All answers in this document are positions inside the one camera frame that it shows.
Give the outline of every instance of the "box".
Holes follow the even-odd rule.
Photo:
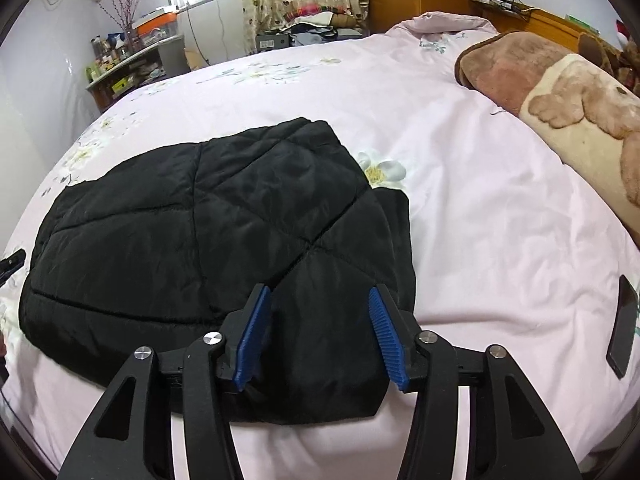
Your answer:
[[[147,47],[178,34],[178,13],[175,7],[161,7],[137,20],[133,28]]]
[[[255,46],[258,52],[287,48],[290,46],[289,33],[257,34],[255,37]]]
[[[113,90],[113,93],[118,96],[129,90],[135,84],[135,82],[136,77],[133,75],[128,75],[120,79],[111,87],[111,89]]]

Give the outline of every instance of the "white flower print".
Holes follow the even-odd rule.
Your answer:
[[[447,45],[444,44],[442,40],[429,41],[423,38],[422,40],[420,40],[420,46],[425,50],[439,52],[440,54],[444,54],[447,49]]]
[[[406,169],[397,160],[383,160],[377,152],[360,152],[356,157],[371,187],[402,189]]]
[[[198,84],[206,83],[214,79],[232,78],[233,84],[253,82],[261,84],[284,84],[297,82],[299,74],[309,72],[311,69],[323,66],[341,63],[340,59],[335,57],[323,57],[320,61],[310,63],[308,65],[294,63],[266,63],[252,62],[244,68],[228,68],[227,70],[209,77]]]
[[[78,183],[80,170],[89,160],[107,147],[113,139],[128,134],[132,128],[142,122],[143,115],[140,112],[103,116],[94,121],[58,163],[58,171],[53,177],[52,184],[71,186]],[[47,187],[41,196],[45,196],[50,191],[51,186]]]

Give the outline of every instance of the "black quilted jacket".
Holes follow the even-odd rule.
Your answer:
[[[230,418],[374,415],[388,381],[367,295],[385,283],[414,307],[408,200],[372,190],[322,121],[165,146],[67,187],[38,232],[20,326],[107,385],[138,346],[218,329],[255,283],[273,289],[273,326]]]

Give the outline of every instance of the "orange box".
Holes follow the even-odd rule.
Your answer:
[[[162,27],[167,23],[176,22],[177,20],[178,20],[177,12],[165,12],[164,14],[161,14],[157,18],[153,18],[152,20],[149,20],[148,22],[140,25],[138,27],[138,35],[142,36],[144,34],[148,34],[155,28]]]

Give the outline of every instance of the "dried branch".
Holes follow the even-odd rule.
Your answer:
[[[123,31],[131,27],[133,18],[138,10],[140,0],[111,0],[113,10],[107,10],[102,4],[100,8],[109,16]]]

